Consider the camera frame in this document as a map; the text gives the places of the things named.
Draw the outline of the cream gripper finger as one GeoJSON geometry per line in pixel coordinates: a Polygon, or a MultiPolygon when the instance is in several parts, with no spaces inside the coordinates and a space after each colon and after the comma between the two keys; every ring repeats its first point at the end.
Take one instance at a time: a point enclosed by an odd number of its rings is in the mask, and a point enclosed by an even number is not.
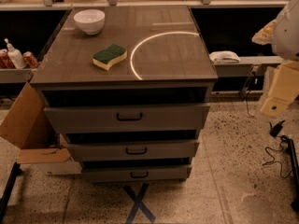
{"type": "Polygon", "coordinates": [[[275,20],[268,22],[264,28],[259,30],[251,39],[251,41],[258,45],[266,45],[271,43],[271,37],[273,33],[274,25],[276,24],[275,20]]]}
{"type": "Polygon", "coordinates": [[[299,95],[299,62],[285,61],[273,73],[260,112],[268,118],[282,114],[299,95]]]}

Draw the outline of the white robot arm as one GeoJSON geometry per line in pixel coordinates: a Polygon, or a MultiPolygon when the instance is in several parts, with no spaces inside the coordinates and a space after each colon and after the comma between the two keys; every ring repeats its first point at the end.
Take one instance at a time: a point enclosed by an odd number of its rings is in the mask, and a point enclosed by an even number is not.
{"type": "Polygon", "coordinates": [[[260,108],[262,114],[275,118],[299,95],[299,0],[290,0],[251,40],[270,44],[273,53],[283,59],[260,108]]]}

